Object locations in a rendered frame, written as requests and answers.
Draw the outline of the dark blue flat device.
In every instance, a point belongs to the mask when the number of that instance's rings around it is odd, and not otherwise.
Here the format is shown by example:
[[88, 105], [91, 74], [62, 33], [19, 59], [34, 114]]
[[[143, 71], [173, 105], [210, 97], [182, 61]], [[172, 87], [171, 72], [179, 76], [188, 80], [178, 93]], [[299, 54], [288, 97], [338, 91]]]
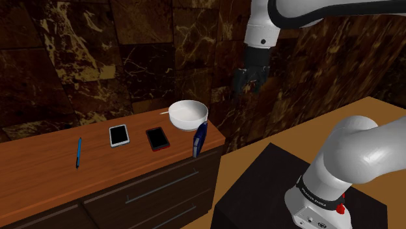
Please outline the dark blue flat device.
[[193, 137], [193, 157], [197, 158], [204, 145], [208, 129], [208, 122], [205, 121], [199, 125], [194, 137]]

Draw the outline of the black robot stand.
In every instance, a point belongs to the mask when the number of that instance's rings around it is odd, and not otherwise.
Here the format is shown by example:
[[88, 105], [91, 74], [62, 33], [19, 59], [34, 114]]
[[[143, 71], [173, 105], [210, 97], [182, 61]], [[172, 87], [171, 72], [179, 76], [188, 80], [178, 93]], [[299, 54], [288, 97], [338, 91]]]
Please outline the black robot stand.
[[[309, 164], [269, 144], [216, 203], [210, 229], [300, 229], [284, 202]], [[388, 229], [387, 206], [350, 187], [345, 209], [353, 229]]]

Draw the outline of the red phone with black screen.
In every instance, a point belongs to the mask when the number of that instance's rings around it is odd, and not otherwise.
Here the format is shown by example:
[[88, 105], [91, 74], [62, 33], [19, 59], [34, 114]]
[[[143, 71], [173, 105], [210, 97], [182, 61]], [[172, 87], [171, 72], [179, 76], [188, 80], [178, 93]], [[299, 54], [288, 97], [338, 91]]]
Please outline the red phone with black screen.
[[168, 148], [170, 146], [162, 127], [152, 128], [146, 130], [148, 142], [150, 143], [153, 152]]

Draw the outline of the brown wooden chest of drawers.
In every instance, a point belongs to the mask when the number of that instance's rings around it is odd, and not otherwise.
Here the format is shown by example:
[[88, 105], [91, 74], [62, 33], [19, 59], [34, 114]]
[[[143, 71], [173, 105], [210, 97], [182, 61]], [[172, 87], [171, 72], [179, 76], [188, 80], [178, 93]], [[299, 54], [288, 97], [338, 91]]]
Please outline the brown wooden chest of drawers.
[[[121, 124], [130, 142], [111, 148]], [[170, 146], [153, 152], [157, 127]], [[0, 229], [180, 229], [212, 207], [225, 138], [209, 125], [197, 158], [192, 141], [156, 110], [1, 143]]]

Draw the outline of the white tablet with black screen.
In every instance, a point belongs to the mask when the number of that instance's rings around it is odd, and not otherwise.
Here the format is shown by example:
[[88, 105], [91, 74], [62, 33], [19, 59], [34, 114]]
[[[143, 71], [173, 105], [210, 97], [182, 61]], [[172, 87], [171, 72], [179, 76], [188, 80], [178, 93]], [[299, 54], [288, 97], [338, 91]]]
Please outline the white tablet with black screen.
[[111, 148], [116, 148], [130, 142], [128, 129], [125, 124], [109, 128], [109, 142]]

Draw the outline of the blue pen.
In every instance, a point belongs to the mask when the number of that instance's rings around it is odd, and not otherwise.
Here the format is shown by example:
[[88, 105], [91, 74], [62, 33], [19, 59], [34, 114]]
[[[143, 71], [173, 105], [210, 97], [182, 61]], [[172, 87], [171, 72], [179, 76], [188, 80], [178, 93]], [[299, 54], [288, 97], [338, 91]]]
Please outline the blue pen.
[[82, 138], [80, 137], [79, 140], [78, 140], [78, 143], [77, 143], [77, 155], [76, 155], [76, 162], [75, 162], [76, 170], [78, 170], [79, 166], [80, 166], [81, 143], [82, 143]]

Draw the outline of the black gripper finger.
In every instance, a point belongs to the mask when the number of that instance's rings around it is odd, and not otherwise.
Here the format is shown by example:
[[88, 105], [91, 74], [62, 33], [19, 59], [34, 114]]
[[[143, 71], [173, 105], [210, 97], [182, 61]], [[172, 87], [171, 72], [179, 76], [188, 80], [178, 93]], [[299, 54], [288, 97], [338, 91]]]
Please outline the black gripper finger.
[[267, 81], [267, 76], [266, 75], [258, 75], [255, 74], [249, 79], [249, 83], [252, 86], [251, 92], [252, 93], [259, 93], [261, 87], [265, 84]]
[[236, 94], [241, 94], [243, 87], [249, 82], [249, 73], [245, 68], [234, 70], [233, 90]]

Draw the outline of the white bowl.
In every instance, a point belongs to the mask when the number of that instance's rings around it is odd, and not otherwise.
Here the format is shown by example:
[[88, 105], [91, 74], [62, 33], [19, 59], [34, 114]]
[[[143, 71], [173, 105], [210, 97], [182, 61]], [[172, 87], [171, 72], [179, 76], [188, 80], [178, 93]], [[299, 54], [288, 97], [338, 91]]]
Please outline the white bowl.
[[168, 108], [172, 125], [182, 131], [195, 131], [208, 119], [206, 105], [195, 100], [180, 100]]

